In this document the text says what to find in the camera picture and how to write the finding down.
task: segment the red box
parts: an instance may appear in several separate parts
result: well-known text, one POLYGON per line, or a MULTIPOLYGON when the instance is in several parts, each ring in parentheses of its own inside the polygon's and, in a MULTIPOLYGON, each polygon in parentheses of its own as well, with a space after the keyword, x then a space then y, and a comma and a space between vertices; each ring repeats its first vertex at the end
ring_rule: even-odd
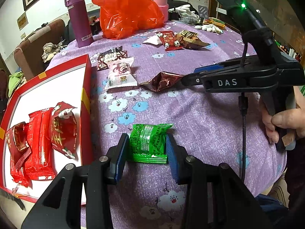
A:
MULTIPOLYGON (((61 101, 76 107, 73 112, 77 119, 77 159, 69 159, 52 150, 56 172, 60 172, 66 164, 71 162, 80 166, 93 161, 90 132, 90 86, 91 62, 89 56, 84 55, 39 74, 14 92, 0 127, 0 159, 2 159, 0 188, 11 193, 13 185, 17 186, 17 183, 11 182, 12 177, 8 174, 10 173, 8 163, 10 156, 5 140, 6 131, 17 124, 17 121, 28 122, 30 112, 56 106, 61 101)), ((36 202, 50 183, 51 180, 32 181, 32 187, 28 189, 20 186, 16 196, 29 202, 36 202)), ((83 197, 82 204, 85 203, 84 190, 83 197)))

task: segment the white wall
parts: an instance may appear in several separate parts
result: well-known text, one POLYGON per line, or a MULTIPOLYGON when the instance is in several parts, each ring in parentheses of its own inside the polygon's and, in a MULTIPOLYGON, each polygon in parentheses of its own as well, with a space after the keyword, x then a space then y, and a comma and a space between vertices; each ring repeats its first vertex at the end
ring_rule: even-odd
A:
MULTIPOLYGON (((91 0, 85 0, 85 3, 91 3, 91 0)), ((50 22, 66 13, 67 8, 64 0, 39 0, 26 11, 29 24, 20 31, 17 19, 23 12, 22 0, 6 0, 0 8, 0 53, 4 60, 19 45, 20 36, 23 33, 28 35, 43 23, 50 22)))

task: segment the barcode sticker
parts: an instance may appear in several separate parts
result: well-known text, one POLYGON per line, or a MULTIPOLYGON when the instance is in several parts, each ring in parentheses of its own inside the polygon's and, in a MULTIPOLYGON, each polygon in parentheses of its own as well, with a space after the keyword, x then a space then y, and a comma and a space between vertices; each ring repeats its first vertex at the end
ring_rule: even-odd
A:
POLYGON ((87 40, 87 39, 89 39, 89 38, 91 38, 91 37, 92 37, 92 33, 89 34, 89 35, 87 35, 87 36, 85 36, 85 37, 83 37, 83 38, 81 38, 81 40, 82 40, 82 41, 85 41, 85 40, 87 40))

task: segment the green snack package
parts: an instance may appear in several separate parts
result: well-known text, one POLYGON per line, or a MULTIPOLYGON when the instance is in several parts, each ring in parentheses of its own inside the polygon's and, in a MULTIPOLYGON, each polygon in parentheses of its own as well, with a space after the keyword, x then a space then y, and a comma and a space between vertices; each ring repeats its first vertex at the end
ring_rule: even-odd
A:
POLYGON ((129 139, 129 160, 144 163, 166 163, 166 132, 173 124, 134 124, 129 139))

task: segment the brown sofa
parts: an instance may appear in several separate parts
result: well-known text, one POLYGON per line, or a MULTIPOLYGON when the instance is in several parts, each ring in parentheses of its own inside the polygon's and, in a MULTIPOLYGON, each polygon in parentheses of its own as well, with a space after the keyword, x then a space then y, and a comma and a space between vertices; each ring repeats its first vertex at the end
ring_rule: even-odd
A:
POLYGON ((45 64, 41 57, 43 54, 42 48, 49 42, 58 44, 64 29, 64 21, 56 20, 35 31, 17 46, 14 51, 14 59, 17 65, 21 67, 27 80, 45 71, 45 64))

